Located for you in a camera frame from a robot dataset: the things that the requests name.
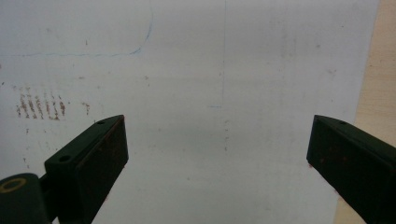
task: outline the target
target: dirt spot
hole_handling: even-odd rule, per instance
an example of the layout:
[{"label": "dirt spot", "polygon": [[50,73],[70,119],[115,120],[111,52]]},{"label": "dirt spot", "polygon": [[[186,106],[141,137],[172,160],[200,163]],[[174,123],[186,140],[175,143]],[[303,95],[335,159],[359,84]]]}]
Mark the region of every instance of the dirt spot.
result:
[{"label": "dirt spot", "polygon": [[17,105],[18,118],[21,117],[21,108]]},{"label": "dirt spot", "polygon": [[53,110],[55,111],[55,120],[59,120],[59,117],[58,117],[58,109],[56,109],[56,102],[55,101],[52,101],[52,105],[53,105]]},{"label": "dirt spot", "polygon": [[26,115],[26,118],[29,119],[30,117],[29,117],[29,113],[27,112],[27,104],[25,103],[24,98],[25,98],[25,95],[21,94],[21,96],[20,96],[21,108],[23,109],[23,111]]},{"label": "dirt spot", "polygon": [[87,111],[87,115],[89,115],[90,114],[90,105],[89,104],[87,104],[87,103],[85,103],[85,102],[83,102],[83,103],[81,103],[82,105],[85,105],[85,109],[86,109],[86,111]]},{"label": "dirt spot", "polygon": [[61,105],[61,111],[62,111],[62,116],[64,116],[64,111],[66,110],[66,107],[64,106],[64,102],[59,103]]},{"label": "dirt spot", "polygon": [[30,94],[30,92],[29,94],[27,94],[27,103],[30,107],[31,112],[33,113],[33,119],[37,119],[37,115],[35,114],[35,106],[33,104],[32,95]]},{"label": "dirt spot", "polygon": [[40,114],[41,119],[44,119],[43,109],[41,108],[41,102],[38,96],[35,97],[35,106],[38,109],[38,113]]},{"label": "dirt spot", "polygon": [[47,100],[46,100],[46,110],[47,110],[47,114],[49,114],[49,119],[53,119],[53,118],[50,116],[50,103],[49,103],[49,101],[47,101]]}]

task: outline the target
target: wooden surface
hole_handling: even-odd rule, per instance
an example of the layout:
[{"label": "wooden surface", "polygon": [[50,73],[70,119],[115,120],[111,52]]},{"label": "wooden surface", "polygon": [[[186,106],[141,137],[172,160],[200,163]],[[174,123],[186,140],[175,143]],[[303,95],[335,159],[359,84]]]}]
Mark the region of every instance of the wooden surface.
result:
[{"label": "wooden surface", "polygon": [[[381,0],[356,126],[396,146],[396,1]],[[335,224],[364,223],[343,199],[338,200]]]}]

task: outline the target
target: screw hole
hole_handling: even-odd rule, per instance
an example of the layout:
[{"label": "screw hole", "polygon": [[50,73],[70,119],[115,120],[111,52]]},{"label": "screw hole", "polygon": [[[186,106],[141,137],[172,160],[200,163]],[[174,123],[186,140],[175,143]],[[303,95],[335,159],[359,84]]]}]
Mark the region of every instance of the screw hole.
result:
[{"label": "screw hole", "polygon": [[14,189],[15,187],[17,187],[20,184],[20,182],[18,181],[8,181],[5,185],[4,185],[4,189]]},{"label": "screw hole", "polygon": [[59,159],[60,162],[65,162],[65,161],[68,161],[68,160],[70,160],[70,156],[62,156],[62,157]]}]

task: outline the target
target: blue ink line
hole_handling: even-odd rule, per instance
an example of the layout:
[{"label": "blue ink line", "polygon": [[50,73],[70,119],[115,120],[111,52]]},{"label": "blue ink line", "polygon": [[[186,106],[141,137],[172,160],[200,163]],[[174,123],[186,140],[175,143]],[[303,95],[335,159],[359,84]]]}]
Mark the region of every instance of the blue ink line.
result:
[{"label": "blue ink line", "polygon": [[145,38],[145,42],[139,46],[138,49],[135,49],[134,51],[131,51],[129,53],[115,53],[115,54],[105,54],[105,53],[29,53],[29,54],[0,54],[0,57],[34,57],[34,56],[58,56],[58,57],[90,57],[90,58],[96,58],[96,57],[119,57],[119,56],[130,56],[130,55],[136,55],[140,52],[142,52],[142,47],[146,45],[146,42],[148,42],[149,37],[152,32],[152,27],[154,23],[154,13],[152,10],[152,5],[151,1],[149,1],[149,7],[151,11],[151,19],[148,27],[148,33]]}]

